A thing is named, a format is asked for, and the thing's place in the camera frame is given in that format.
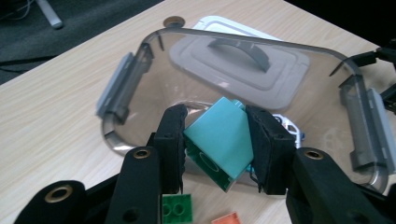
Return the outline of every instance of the orange block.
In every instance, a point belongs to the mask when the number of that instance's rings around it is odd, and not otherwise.
[[[241,222],[239,221],[239,217],[236,212],[233,212],[227,216],[213,220],[212,224],[241,224]]]

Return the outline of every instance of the wooden table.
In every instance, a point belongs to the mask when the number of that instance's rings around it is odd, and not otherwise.
[[[204,16],[218,15],[284,41],[346,56],[376,48],[283,1],[164,1],[0,86],[1,223],[13,222],[48,184],[75,179],[88,189],[120,171],[122,157],[105,144],[95,104],[121,57],[135,52],[144,37],[175,15],[186,20],[187,28]],[[362,71],[369,74],[367,86],[380,91],[396,82],[387,63]],[[395,124],[394,116],[389,117]],[[243,223],[290,222],[282,197],[258,195],[240,185],[226,194],[206,177],[185,175],[185,182],[194,223],[210,223],[232,211]]]

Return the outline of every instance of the transparent plastic container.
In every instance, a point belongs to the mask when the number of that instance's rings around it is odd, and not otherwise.
[[[360,74],[346,58],[334,50],[276,40],[162,29],[147,36],[135,56],[121,61],[98,103],[103,135],[111,149],[125,154],[147,143],[166,108],[186,105],[187,127],[225,96],[292,120],[304,132],[302,147],[329,153],[352,181],[383,191],[389,174],[382,152],[368,152],[370,161],[352,165],[356,136],[351,126],[364,126],[366,117],[351,123],[349,116],[366,105],[348,107],[341,96],[355,94],[361,100],[359,94],[366,93],[353,84],[341,91],[341,84]],[[186,169],[198,172],[190,161]]]

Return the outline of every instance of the gray carpet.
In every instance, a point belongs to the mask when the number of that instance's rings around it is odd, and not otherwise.
[[[45,62],[17,61],[61,54],[161,1],[49,0],[64,23],[60,30],[50,26],[36,3],[23,20],[0,20],[0,85]],[[14,64],[4,65],[8,61]]]

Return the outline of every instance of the teal block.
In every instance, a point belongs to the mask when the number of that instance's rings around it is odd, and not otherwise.
[[[253,160],[244,108],[222,97],[184,131],[187,155],[224,191]]]
[[[163,223],[192,223],[190,194],[163,196]]]

